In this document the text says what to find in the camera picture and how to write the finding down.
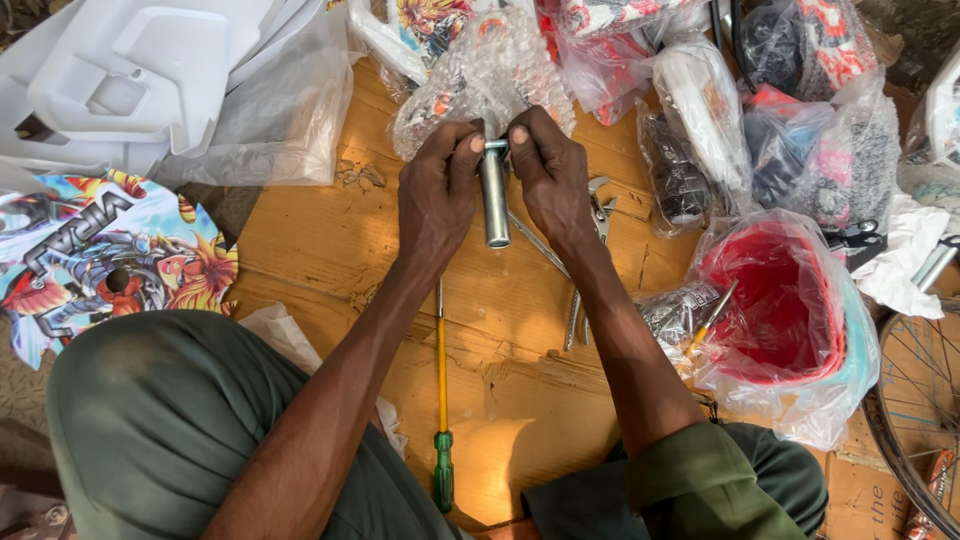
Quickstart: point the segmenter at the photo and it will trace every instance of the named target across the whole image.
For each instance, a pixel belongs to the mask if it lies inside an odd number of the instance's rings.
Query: green screwdriver handle
[[[450,461],[453,433],[437,431],[433,436],[433,447],[437,449],[437,468],[433,470],[433,502],[445,514],[453,509],[453,463]]]

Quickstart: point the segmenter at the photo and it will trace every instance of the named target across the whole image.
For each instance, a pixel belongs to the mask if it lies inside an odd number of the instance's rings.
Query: forearm
[[[623,288],[607,247],[594,238],[558,255],[583,298],[628,455],[706,418]]]
[[[260,444],[205,539],[320,537],[434,274],[410,259],[395,262],[371,304]]]

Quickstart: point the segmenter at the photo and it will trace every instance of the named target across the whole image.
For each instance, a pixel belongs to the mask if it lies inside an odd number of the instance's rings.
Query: hand
[[[539,105],[514,118],[507,133],[523,202],[553,249],[568,252],[596,240],[584,147],[564,135]]]
[[[399,258],[437,277],[467,235],[476,213],[473,177],[486,140],[483,121],[444,122],[400,171]]]

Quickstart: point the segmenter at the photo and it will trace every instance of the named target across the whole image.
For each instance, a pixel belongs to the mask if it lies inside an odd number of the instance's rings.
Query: man's right hand
[[[559,254],[598,241],[590,218],[587,151],[560,131],[543,107],[522,112],[507,128],[511,160],[530,217]]]

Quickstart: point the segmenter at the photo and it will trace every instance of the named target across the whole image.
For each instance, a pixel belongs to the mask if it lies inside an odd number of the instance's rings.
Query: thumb
[[[543,168],[540,149],[525,126],[514,126],[510,130],[510,155],[514,174],[524,185],[550,178],[546,169]]]
[[[450,158],[450,195],[473,193],[473,177],[487,140],[480,134],[460,141]]]

